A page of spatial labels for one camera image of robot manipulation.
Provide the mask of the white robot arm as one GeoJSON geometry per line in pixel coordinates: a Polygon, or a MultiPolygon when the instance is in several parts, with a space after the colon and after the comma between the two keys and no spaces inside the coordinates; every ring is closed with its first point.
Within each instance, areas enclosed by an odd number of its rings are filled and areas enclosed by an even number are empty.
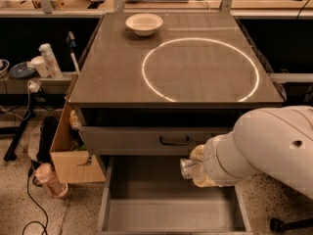
{"type": "Polygon", "coordinates": [[[313,198],[313,108],[264,108],[242,115],[233,130],[197,146],[190,160],[200,187],[234,186],[266,173],[313,198]]]}

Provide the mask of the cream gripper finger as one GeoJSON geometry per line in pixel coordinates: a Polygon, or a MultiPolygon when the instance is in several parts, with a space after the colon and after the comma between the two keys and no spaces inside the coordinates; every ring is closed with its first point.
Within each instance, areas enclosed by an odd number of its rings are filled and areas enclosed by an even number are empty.
{"type": "Polygon", "coordinates": [[[197,146],[191,153],[190,153],[190,160],[194,162],[202,162],[204,160],[203,154],[203,145],[197,146]]]}
{"type": "Polygon", "coordinates": [[[196,186],[200,188],[206,187],[217,187],[218,184],[215,183],[210,177],[206,176],[205,178],[195,177],[193,182],[196,186]]]}

